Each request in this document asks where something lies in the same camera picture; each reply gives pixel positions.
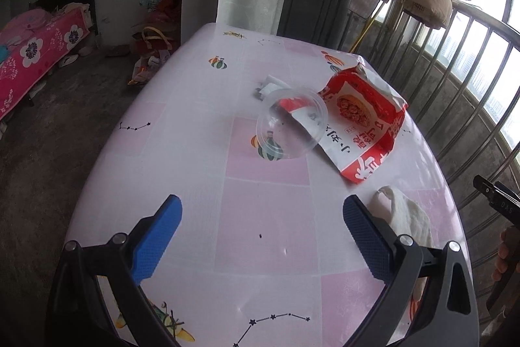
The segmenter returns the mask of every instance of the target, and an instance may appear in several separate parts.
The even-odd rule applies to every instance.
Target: pink tablecloth
[[[205,26],[143,89],[85,184],[67,234],[83,246],[128,233],[169,194],[181,198],[180,227],[141,286],[184,322],[191,345],[343,345],[383,287],[344,224],[350,194],[368,202],[382,186],[401,189],[428,213],[435,246],[457,240],[467,257],[451,193],[409,115],[394,151],[359,185],[320,148],[293,160],[258,154],[256,87],[271,74],[318,92],[333,73],[322,50]],[[102,289],[116,320],[106,281]]]
[[[81,9],[76,8],[17,46],[0,67],[0,119],[87,34]]]

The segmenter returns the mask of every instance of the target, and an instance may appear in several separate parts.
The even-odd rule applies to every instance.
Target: concrete floor
[[[56,70],[0,140],[0,335],[43,345],[47,297],[77,199],[137,96],[136,58],[97,51]]]

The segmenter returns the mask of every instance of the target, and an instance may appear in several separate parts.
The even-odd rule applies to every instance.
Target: white towel
[[[381,187],[368,206],[373,216],[383,218],[396,235],[408,234],[414,241],[424,247],[433,247],[430,218],[414,201],[408,199],[400,190],[392,187]],[[420,278],[413,289],[413,299],[419,301],[426,283]]]

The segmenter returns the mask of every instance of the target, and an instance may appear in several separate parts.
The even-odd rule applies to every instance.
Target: star constellation pattern
[[[141,128],[148,127],[149,125],[152,125],[152,123],[147,123],[147,124],[141,125],[140,127],[123,127],[123,122],[121,121],[119,123],[119,130],[134,130],[134,131],[137,131],[137,130],[139,130]]]
[[[258,40],[258,43],[260,43],[262,46],[264,45],[262,42],[273,42],[273,43],[276,43],[278,45],[281,45],[280,42],[277,42],[275,40],[268,40],[268,39],[262,39],[262,40]]]
[[[271,319],[271,320],[275,320],[276,318],[279,318],[279,317],[282,317],[282,316],[294,316],[295,318],[299,318],[299,319],[303,319],[305,320],[306,322],[309,322],[310,321],[310,318],[309,317],[302,317],[302,316],[298,316],[298,315],[295,315],[293,313],[284,313],[283,315],[271,315],[267,318],[263,318],[263,319],[251,319],[249,321],[249,327],[248,329],[245,330],[244,334],[240,337],[240,340],[238,340],[236,343],[233,344],[233,347],[239,347],[239,343],[240,341],[243,340],[243,338],[245,337],[245,335],[248,333],[248,331],[253,327],[255,326],[258,322],[262,322],[263,320],[267,320],[267,319]]]

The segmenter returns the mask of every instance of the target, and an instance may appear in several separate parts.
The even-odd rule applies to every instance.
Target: bag
[[[149,30],[155,34],[153,36],[146,34],[146,30]],[[162,31],[151,26],[146,26],[142,29],[141,37],[141,40],[136,40],[131,45],[132,52],[141,56],[150,55],[154,51],[159,50],[167,50],[168,52],[173,53],[180,46],[180,42],[178,40],[174,40],[171,37],[166,37]]]
[[[333,76],[318,94],[329,112],[319,144],[341,175],[359,184],[394,148],[405,120],[406,101],[378,74],[358,65]]]
[[[154,55],[141,57],[134,65],[132,72],[132,80],[128,82],[129,86],[145,84],[159,71],[159,69],[170,58],[170,52],[167,50],[159,50]]]

